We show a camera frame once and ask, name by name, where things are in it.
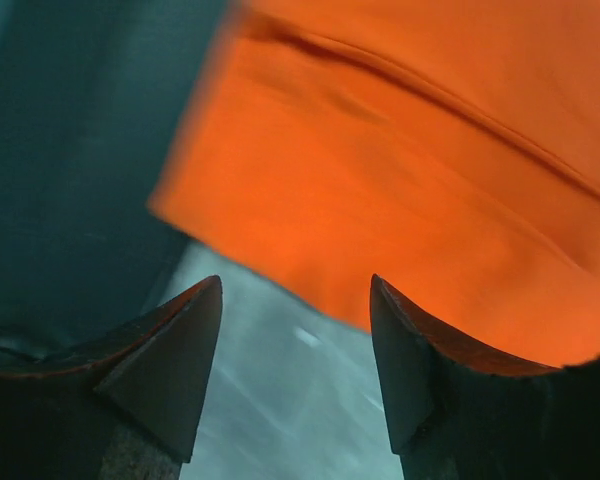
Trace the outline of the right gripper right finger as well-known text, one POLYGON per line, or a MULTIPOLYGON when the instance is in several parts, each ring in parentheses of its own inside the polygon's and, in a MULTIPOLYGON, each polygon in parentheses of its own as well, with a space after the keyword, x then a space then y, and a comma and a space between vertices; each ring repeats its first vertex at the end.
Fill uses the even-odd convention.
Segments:
POLYGON ((600 479, 600 356, 553 368, 446 324, 380 277, 374 355, 407 479, 600 479))

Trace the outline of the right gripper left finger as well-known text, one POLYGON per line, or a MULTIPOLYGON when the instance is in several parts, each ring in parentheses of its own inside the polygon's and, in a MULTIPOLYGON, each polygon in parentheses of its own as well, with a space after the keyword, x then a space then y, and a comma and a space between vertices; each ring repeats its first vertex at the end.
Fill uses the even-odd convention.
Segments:
POLYGON ((219 336, 210 276, 104 336, 52 350, 0 325, 0 479, 175 479, 219 336))

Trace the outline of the orange t shirt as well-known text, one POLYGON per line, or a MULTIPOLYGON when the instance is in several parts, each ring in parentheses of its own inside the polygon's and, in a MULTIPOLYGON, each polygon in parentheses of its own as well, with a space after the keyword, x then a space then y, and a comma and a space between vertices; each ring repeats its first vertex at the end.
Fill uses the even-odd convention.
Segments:
POLYGON ((150 209, 369 326, 600 354, 600 1, 238 1, 150 209))

